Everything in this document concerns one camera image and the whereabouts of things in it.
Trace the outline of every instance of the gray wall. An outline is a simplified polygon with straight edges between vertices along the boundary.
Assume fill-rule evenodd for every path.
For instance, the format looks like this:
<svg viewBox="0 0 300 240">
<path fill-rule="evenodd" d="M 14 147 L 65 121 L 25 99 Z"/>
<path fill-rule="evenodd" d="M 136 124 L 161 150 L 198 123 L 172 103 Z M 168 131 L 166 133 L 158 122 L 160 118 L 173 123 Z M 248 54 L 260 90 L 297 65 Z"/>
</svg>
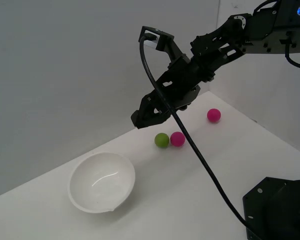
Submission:
<svg viewBox="0 0 300 240">
<path fill-rule="evenodd" d="M 221 0 L 218 25 L 264 0 Z M 291 58 L 300 63 L 300 54 Z M 300 69 L 282 55 L 245 55 L 221 67 L 210 91 L 300 151 Z"/>
<path fill-rule="evenodd" d="M 218 6 L 0 0 L 0 194 L 131 130 L 130 115 L 152 90 L 139 56 L 141 26 L 175 35 L 189 54 L 196 35 L 215 29 Z M 160 76 L 168 56 L 146 54 Z"/>
</svg>

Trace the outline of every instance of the white tabletop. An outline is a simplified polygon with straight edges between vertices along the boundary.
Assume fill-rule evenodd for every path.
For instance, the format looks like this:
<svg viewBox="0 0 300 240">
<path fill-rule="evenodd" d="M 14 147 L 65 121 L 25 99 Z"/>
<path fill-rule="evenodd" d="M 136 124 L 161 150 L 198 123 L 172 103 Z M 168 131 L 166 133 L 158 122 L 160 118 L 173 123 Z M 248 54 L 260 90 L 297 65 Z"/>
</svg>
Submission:
<svg viewBox="0 0 300 240">
<path fill-rule="evenodd" d="M 210 108 L 222 120 L 207 122 Z M 210 92 L 180 112 L 234 206 L 264 177 L 300 179 L 300 152 Z M 134 129 L 0 196 L 0 240 L 245 240 L 245 228 L 228 209 L 196 155 L 159 149 L 157 133 L 178 131 L 173 119 Z M 75 208 L 67 183 L 78 161 L 96 152 L 128 157 L 136 171 L 130 197 L 114 212 Z"/>
</svg>

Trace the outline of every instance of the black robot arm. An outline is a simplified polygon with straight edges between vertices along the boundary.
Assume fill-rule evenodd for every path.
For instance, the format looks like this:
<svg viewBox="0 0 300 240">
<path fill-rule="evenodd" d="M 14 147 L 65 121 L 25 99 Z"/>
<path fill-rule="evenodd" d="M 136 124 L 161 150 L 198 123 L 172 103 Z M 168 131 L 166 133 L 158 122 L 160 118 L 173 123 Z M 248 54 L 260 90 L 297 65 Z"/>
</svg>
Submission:
<svg viewBox="0 0 300 240">
<path fill-rule="evenodd" d="M 261 8 L 275 2 L 272 7 Z M 189 59 L 174 42 L 174 36 L 152 27 L 143 26 L 139 41 L 148 37 L 145 45 L 166 52 L 171 63 L 156 81 L 176 110 L 185 110 L 199 94 L 200 82 L 210 82 L 215 71 L 244 54 L 300 53 L 300 1 L 268 0 L 256 8 L 253 15 L 232 15 L 217 30 L 197 36 L 191 45 Z M 143 97 L 139 110 L 131 120 L 138 129 L 165 122 L 171 113 L 157 92 Z"/>
</svg>

